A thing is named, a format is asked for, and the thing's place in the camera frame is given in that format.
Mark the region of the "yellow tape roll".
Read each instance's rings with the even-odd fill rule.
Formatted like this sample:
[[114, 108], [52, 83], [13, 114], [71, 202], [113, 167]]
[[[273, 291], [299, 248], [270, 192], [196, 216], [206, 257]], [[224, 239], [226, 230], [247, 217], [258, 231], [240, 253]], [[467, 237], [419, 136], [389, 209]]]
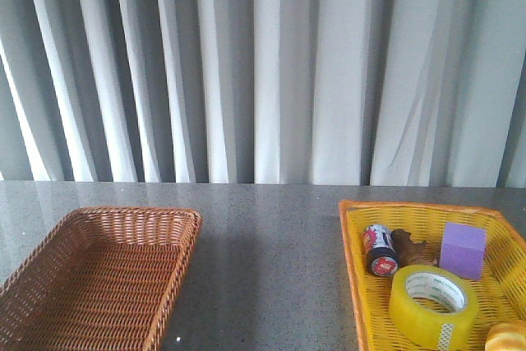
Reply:
[[423, 348], [464, 348], [478, 310], [472, 286], [439, 267], [405, 266], [392, 279], [390, 319], [402, 335]]

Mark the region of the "grey pleated curtain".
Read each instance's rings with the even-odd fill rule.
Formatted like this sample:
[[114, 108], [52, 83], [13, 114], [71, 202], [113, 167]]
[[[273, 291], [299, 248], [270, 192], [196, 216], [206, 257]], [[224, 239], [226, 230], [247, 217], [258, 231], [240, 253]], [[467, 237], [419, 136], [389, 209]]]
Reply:
[[1, 0], [1, 177], [524, 187], [525, 0]]

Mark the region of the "small printed can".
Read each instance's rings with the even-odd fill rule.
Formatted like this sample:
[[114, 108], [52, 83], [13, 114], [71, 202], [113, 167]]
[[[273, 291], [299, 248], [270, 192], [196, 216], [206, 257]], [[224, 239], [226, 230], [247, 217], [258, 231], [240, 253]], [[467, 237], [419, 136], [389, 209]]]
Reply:
[[380, 277], [391, 277], [399, 268], [391, 231], [382, 224], [367, 226], [362, 232], [367, 271]]

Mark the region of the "brown toy animal figure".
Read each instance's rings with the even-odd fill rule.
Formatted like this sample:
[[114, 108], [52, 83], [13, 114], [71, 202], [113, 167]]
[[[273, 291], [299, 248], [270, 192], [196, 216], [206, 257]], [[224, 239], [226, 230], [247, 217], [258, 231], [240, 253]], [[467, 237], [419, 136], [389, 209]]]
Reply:
[[404, 229], [395, 229], [391, 233], [394, 249], [398, 255], [400, 267], [412, 265], [438, 266], [436, 257], [425, 257], [426, 241], [414, 242], [411, 233]]

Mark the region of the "brown wicker basket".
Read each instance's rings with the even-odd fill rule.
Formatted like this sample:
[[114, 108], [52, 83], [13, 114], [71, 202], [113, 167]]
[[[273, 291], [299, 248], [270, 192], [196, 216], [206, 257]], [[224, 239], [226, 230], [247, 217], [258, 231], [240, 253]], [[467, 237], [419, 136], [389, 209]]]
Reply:
[[72, 211], [2, 285], [2, 349], [159, 349], [201, 225], [191, 209]]

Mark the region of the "purple foam cube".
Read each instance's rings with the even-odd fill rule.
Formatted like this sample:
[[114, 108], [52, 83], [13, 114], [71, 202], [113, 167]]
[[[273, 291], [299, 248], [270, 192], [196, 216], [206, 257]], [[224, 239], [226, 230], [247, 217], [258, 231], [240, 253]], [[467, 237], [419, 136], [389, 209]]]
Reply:
[[485, 229], [447, 222], [441, 240], [439, 267], [464, 279], [480, 280], [486, 245]]

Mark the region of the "yellow plastic basket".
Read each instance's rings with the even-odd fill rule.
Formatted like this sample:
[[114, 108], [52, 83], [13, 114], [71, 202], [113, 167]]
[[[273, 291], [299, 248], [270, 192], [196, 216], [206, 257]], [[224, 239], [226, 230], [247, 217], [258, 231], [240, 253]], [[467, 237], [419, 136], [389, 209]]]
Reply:
[[481, 350], [525, 317], [525, 241], [482, 207], [341, 201], [362, 350]]

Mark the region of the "yellow bread roll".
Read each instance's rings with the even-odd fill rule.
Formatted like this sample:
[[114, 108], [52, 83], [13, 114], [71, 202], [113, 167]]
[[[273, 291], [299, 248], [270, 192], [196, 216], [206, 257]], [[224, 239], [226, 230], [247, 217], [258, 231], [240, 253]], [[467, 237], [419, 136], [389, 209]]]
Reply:
[[485, 351], [524, 351], [525, 321], [513, 320], [493, 325], [488, 331]]

